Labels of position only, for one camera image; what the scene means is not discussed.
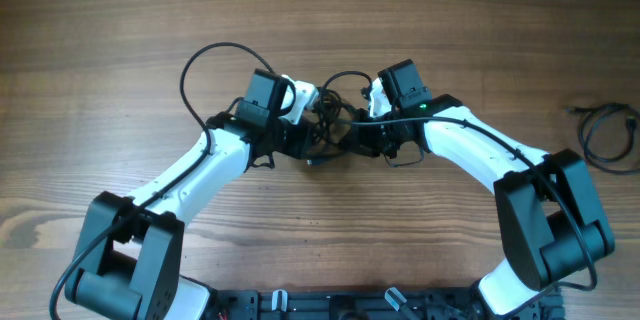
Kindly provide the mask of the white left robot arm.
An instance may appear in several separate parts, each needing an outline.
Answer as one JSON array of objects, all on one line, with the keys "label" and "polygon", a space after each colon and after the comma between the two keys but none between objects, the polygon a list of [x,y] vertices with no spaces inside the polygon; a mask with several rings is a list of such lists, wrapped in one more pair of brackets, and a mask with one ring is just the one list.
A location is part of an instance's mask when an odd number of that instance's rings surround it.
[{"label": "white left robot arm", "polygon": [[57,294],[108,319],[202,319],[213,290],[180,273],[184,232],[228,183],[275,152],[295,155],[317,88],[258,69],[232,109],[204,121],[197,143],[161,175],[89,205]]}]

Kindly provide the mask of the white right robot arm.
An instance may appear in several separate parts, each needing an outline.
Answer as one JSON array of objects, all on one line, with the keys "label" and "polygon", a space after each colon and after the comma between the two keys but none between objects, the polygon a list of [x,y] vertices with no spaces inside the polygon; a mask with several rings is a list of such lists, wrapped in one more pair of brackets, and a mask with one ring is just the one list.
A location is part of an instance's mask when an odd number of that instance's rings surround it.
[{"label": "white right robot arm", "polygon": [[393,159],[412,142],[456,164],[495,197],[504,260],[476,285],[485,314],[510,319],[615,249],[613,231],[583,158],[526,146],[479,120],[459,99],[438,97],[412,60],[379,72],[364,91],[342,149]]}]

